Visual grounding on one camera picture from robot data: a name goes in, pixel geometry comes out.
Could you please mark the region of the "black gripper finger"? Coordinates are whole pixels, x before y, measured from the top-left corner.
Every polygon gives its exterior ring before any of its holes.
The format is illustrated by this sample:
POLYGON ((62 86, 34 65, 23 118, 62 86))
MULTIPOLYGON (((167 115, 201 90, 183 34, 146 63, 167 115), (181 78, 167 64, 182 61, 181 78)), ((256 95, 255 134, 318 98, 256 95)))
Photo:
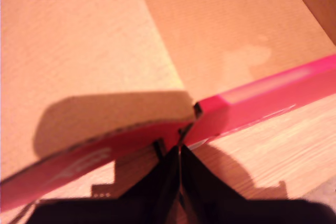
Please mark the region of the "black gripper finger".
POLYGON ((181 147, 182 185, 189 196, 199 200, 245 200, 213 174, 185 145, 181 147))
POLYGON ((179 148, 174 146, 159 162, 139 180, 129 188, 120 199, 159 197, 164 192, 177 191, 179 189, 179 148))

